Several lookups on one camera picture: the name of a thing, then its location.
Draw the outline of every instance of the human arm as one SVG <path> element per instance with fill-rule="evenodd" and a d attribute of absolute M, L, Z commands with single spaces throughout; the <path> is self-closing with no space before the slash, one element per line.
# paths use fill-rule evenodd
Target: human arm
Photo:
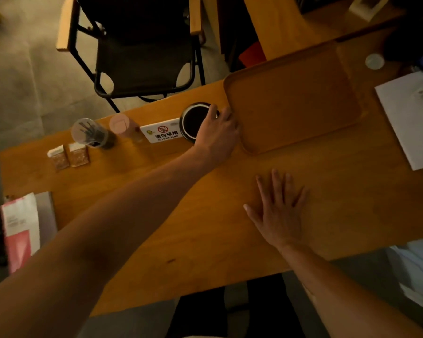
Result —
<path fill-rule="evenodd" d="M 210 107 L 194 147 L 103 197 L 0 284 L 0 337 L 76 335 L 105 284 L 186 192 L 230 156 L 236 122 L 228 108 L 219 118 L 216 111 Z"/>
<path fill-rule="evenodd" d="M 300 212 L 308 191 L 302 188 L 297 193 L 288 174 L 281 180 L 273 170 L 271 177 L 273 198 L 257 176 L 263 216 L 246 204 L 244 208 L 267 242 L 293 269 L 331 337 L 423 337 L 416 323 L 355 283 L 301 240 Z"/>

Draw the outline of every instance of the black folding chair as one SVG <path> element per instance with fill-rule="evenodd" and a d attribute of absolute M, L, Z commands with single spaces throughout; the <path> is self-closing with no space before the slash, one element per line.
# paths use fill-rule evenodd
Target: black folding chair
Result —
<path fill-rule="evenodd" d="M 199 36 L 203 35 L 200 0 L 65 0 L 56 49 L 70 52 L 89 78 L 96 93 L 118 113 L 113 98 L 163 95 L 188 89 L 199 67 L 205 85 Z M 79 25 L 80 7 L 91 27 Z M 98 39 L 96 73 L 79 56 L 76 42 L 81 31 Z M 190 63 L 190 78 L 176 86 L 182 67 Z M 114 88 L 101 85 L 105 73 Z"/>

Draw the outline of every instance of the wooden tray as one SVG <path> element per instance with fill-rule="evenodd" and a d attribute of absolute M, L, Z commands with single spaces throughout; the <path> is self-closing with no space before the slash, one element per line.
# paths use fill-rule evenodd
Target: wooden tray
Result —
<path fill-rule="evenodd" d="M 362 115 L 336 43 L 232 73 L 224 90 L 243 147 L 253 154 L 355 124 Z"/>

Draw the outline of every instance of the round black container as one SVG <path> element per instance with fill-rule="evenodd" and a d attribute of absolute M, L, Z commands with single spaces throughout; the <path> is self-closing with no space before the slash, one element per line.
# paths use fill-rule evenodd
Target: round black container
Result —
<path fill-rule="evenodd" d="M 185 109 L 180 117 L 180 132 L 185 139 L 196 142 L 197 132 L 207 116 L 209 107 L 209 103 L 198 102 Z"/>

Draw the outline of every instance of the human hand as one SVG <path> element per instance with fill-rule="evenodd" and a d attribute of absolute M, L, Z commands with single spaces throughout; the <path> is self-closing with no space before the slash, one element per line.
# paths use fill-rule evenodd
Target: human hand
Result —
<path fill-rule="evenodd" d="M 217 111 L 218 107 L 212 104 L 194 143 L 196 149 L 206 152 L 211 169 L 229 158 L 239 137 L 239 128 L 231 109 L 222 109 L 218 118 Z"/>
<path fill-rule="evenodd" d="M 262 178 L 256 176 L 263 202 L 263 217 L 247 204 L 243 208 L 266 241 L 280 251 L 287 246 L 301 243 L 300 215 L 309 191 L 303 187 L 297 193 L 293 178 L 288 173 L 281 180 L 279 172 L 273 169 L 271 176 L 274 199 Z"/>

